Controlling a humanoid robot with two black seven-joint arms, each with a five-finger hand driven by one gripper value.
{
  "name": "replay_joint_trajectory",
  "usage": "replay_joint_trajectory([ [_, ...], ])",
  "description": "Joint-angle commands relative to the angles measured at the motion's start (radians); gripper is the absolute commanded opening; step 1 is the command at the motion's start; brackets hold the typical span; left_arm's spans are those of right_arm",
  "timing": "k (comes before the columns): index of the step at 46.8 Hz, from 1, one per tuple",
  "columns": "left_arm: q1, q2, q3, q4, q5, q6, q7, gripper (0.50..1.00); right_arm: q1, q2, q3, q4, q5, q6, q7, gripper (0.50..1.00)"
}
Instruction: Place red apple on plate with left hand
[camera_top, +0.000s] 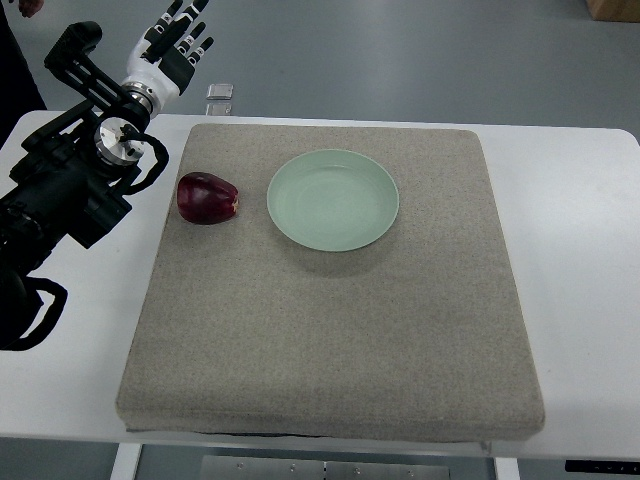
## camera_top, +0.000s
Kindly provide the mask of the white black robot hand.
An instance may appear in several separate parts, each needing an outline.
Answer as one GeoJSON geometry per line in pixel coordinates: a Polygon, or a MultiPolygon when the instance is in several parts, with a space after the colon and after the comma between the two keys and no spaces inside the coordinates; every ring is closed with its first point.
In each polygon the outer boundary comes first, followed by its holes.
{"type": "Polygon", "coordinates": [[[198,19],[207,0],[173,1],[131,51],[123,88],[157,116],[189,86],[197,64],[213,45],[201,35],[206,24],[198,19]]]}

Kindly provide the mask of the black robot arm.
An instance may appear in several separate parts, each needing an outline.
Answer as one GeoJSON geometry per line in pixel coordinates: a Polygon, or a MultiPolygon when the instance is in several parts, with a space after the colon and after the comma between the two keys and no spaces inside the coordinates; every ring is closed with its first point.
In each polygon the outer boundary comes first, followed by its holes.
{"type": "Polygon", "coordinates": [[[127,196],[168,164],[145,132],[157,111],[149,90],[119,85],[89,59],[101,37],[97,23],[74,23],[46,56],[46,68],[84,100],[23,141],[26,154],[10,171],[16,186],[1,199],[4,351],[39,345],[63,312],[67,290],[33,271],[65,236],[85,248],[103,238],[130,212],[127,196]]]}

